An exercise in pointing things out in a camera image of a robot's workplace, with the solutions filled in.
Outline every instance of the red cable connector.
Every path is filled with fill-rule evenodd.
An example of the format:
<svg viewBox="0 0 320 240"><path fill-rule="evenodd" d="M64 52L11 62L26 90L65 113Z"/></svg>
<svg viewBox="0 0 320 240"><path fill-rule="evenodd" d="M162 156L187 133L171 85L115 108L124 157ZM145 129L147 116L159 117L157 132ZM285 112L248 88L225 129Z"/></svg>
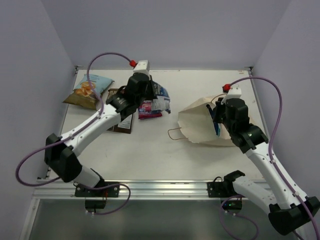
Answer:
<svg viewBox="0 0 320 240"><path fill-rule="evenodd" d="M135 66L137 66L137 63L136 63L135 60L131 60L129 64L130 64L130 66L133 67L133 68L134 68Z"/></svg>
<svg viewBox="0 0 320 240"><path fill-rule="evenodd" d="M231 89L231 85L230 85L230 84L226 84L226 85L224 85L224 86L222 87L222 91L223 91L224 93L228 93L230 89Z"/></svg>

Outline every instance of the snack bag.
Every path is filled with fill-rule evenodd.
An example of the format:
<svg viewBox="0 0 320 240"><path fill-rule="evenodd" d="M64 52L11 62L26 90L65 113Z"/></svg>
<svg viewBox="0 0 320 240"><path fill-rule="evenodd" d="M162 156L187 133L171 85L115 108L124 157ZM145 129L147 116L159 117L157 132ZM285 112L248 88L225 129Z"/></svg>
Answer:
<svg viewBox="0 0 320 240"><path fill-rule="evenodd" d="M90 74L89 76L95 92L100 96L114 82L114 80L103 76L94 74ZM75 86L73 93L71 93L63 102L96 110L96 103L98 102L98 99L90 88L86 74L83 76L80 83Z"/></svg>
<svg viewBox="0 0 320 240"><path fill-rule="evenodd" d="M146 100L138 107L138 118L149 119L162 117L162 111L171 113L170 97L167 90L160 84L153 82L157 99Z"/></svg>

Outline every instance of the paper bag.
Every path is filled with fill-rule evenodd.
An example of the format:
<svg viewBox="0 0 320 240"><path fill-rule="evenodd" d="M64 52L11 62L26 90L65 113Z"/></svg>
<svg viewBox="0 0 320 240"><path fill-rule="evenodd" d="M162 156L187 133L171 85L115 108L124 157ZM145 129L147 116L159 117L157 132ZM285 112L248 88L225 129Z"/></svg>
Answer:
<svg viewBox="0 0 320 240"><path fill-rule="evenodd" d="M213 119L207 105L210 105L212 109L216 107L214 100L218 97L225 95L219 94L216 96L202 97L187 106L178 113L179 127L170 129L168 131L169 137L171 130L180 129L183 138L173 139L188 139L192 143L207 144L212 146L232 147L235 146L231 141L231 137L223 124L219 124L220 134L216 134Z"/></svg>

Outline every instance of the white tabletop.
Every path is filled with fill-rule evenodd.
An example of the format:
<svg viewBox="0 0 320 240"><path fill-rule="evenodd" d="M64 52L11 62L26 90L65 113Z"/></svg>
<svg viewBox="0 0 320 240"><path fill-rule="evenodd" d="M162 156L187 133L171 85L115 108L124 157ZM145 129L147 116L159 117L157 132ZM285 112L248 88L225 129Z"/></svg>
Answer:
<svg viewBox="0 0 320 240"><path fill-rule="evenodd" d="M126 85L133 74L132 70L92 70L90 73L115 80L111 88ZM85 70L79 70L75 84L84 74ZM248 77L247 71L151 70L150 74L155 82L167 89L171 114L139 120L136 112L131 134L104 132L78 157L81 164L108 180L212 180L235 170L244 172L252 180L263 179L256 166L237 147L173 141L167 134L168 129L178 127L179 111L201 97L220 94L224 84ZM263 129L251 81L239 85L250 116ZM69 105L62 132L73 129L94 112ZM50 178L56 176L51 171Z"/></svg>

